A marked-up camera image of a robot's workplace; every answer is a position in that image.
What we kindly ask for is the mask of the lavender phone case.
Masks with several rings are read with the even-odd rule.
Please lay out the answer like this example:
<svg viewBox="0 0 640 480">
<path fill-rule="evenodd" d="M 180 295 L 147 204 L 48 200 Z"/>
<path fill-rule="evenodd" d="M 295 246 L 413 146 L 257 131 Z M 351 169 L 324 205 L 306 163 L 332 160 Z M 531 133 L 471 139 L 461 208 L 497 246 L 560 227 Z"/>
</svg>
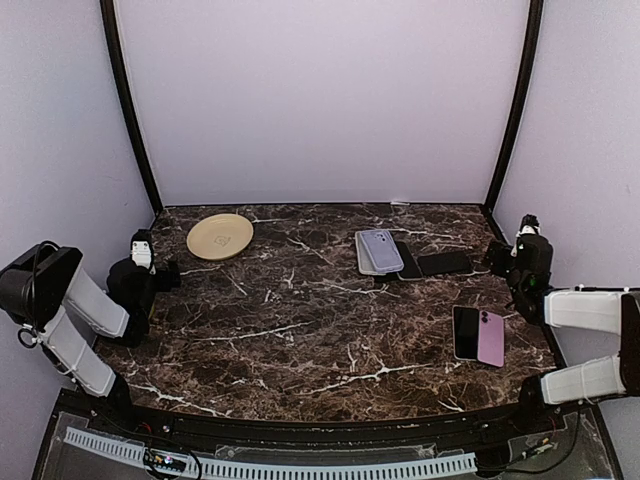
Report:
<svg viewBox="0 0 640 480">
<path fill-rule="evenodd" d="M 364 230 L 359 235 L 362 246 L 377 273 L 395 273 L 404 268 L 403 259 L 388 230 Z"/>
</svg>

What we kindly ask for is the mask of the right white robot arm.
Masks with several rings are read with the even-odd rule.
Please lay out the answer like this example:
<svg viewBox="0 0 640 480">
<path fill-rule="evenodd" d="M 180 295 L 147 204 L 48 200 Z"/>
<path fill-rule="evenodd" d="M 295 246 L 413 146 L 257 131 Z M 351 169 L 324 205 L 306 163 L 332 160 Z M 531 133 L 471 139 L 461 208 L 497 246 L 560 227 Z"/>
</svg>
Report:
<svg viewBox="0 0 640 480">
<path fill-rule="evenodd" d="M 520 235 L 513 245 L 492 241 L 483 263 L 505 280 L 511 307 L 551 333 L 561 367 L 527 378 L 510 424 L 534 432 L 549 407 L 639 395 L 639 289 L 551 285 L 553 247 L 543 236 Z"/>
</svg>

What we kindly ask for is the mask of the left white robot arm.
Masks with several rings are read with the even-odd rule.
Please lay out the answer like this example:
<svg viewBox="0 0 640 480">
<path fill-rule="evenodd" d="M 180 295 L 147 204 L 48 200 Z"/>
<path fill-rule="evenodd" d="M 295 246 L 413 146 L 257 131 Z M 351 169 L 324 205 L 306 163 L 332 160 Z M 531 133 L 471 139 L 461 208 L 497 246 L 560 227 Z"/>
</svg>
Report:
<svg viewBox="0 0 640 480">
<path fill-rule="evenodd" d="M 39 347 L 60 373 L 88 395 L 109 399 L 101 417 L 120 436 L 141 427 L 140 412 L 126 400 L 126 381 L 105 363 L 76 328 L 82 320 L 94 334 L 133 348 L 150 329 L 155 297 L 181 285 L 176 262 L 155 265 L 149 241 L 135 238 L 129 257 L 109 270 L 101 288 L 87 273 L 76 247 L 44 241 L 1 271 L 1 308 L 19 325 L 19 342 Z"/>
</svg>

